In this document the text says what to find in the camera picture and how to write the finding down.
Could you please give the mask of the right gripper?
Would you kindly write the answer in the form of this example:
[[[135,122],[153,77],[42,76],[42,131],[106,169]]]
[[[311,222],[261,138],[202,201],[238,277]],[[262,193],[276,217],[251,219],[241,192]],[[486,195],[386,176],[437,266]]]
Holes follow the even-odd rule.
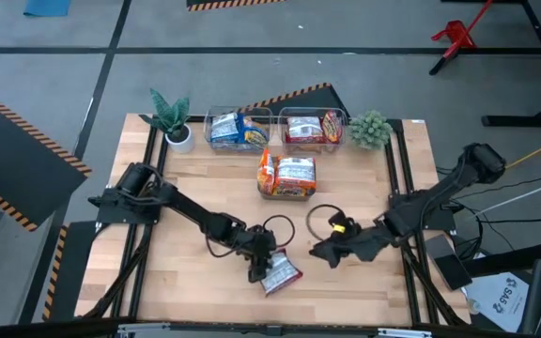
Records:
[[[362,228],[358,223],[333,227],[333,241],[322,240],[313,245],[309,254],[325,258],[331,269],[342,258],[355,254],[360,261],[370,262],[391,243],[391,238],[379,227]]]

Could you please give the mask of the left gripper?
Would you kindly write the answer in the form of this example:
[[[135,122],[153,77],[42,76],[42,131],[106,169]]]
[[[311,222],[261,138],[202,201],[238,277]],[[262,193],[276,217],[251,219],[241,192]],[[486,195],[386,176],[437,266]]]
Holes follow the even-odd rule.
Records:
[[[240,254],[250,260],[248,282],[260,282],[270,266],[280,264],[280,251],[274,233],[264,227],[251,227],[240,233]]]

